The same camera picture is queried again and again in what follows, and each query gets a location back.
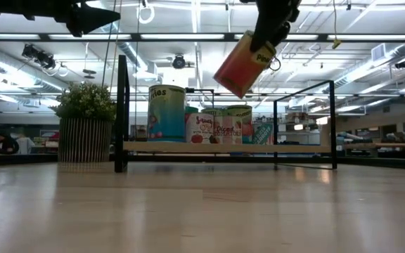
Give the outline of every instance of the wooden shelf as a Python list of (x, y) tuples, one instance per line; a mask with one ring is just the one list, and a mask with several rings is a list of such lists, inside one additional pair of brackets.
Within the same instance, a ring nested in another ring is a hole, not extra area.
[(124, 149), (165, 153), (330, 153), (330, 146), (319, 145), (231, 145), (132, 141), (125, 141)]
[(405, 143), (354, 143), (344, 144), (344, 149), (405, 148)]

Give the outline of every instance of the can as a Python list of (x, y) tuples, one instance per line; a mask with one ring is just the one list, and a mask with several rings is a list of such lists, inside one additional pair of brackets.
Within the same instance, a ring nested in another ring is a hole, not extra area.
[(179, 86), (149, 88), (148, 141), (185, 142), (186, 90)]
[(214, 116), (207, 113), (191, 113), (186, 123), (188, 143), (214, 143)]
[(187, 124), (187, 119), (190, 117), (190, 114), (197, 113), (199, 109), (191, 106), (186, 106), (186, 116), (185, 116), (185, 123)]
[(251, 52), (253, 34), (249, 30), (245, 32), (214, 76), (215, 81), (239, 98), (243, 98), (276, 55), (276, 49), (269, 41), (257, 52)]
[(215, 116), (214, 140), (219, 144), (242, 144), (242, 122), (236, 116)]
[(252, 135), (252, 143), (260, 145), (273, 145), (273, 124), (257, 123), (253, 125), (254, 134)]
[(243, 144), (252, 144), (252, 107), (249, 105), (232, 105), (228, 106), (226, 113), (229, 116), (237, 116), (242, 122)]
[(202, 109), (201, 112), (208, 113), (214, 116), (222, 116), (224, 114), (224, 109), (208, 108)]

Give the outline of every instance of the shelf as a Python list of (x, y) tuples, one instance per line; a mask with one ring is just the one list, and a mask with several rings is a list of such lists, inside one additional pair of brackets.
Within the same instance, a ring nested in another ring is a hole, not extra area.
[(315, 134), (320, 134), (320, 133), (312, 133), (312, 132), (304, 132), (304, 131), (298, 131), (298, 132), (278, 132), (278, 135), (315, 135)]
[(330, 146), (319, 145), (231, 145), (169, 142), (124, 142), (128, 151), (165, 153), (329, 153)]

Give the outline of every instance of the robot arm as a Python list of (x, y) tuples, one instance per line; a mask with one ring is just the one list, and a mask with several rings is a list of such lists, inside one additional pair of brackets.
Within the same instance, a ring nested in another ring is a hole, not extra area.
[(252, 38), (250, 50), (256, 52), (267, 41), (277, 46), (290, 31), (290, 23), (295, 22), (300, 12), (301, 0), (240, 0), (246, 4), (255, 2), (259, 17)]

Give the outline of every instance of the red can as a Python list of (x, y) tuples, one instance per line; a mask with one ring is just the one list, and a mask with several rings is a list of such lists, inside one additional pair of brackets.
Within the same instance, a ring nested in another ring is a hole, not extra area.
[(269, 42), (252, 53), (250, 51), (252, 36), (253, 32), (249, 30), (245, 32), (214, 76), (215, 81), (239, 98), (243, 98), (276, 55), (276, 49)]

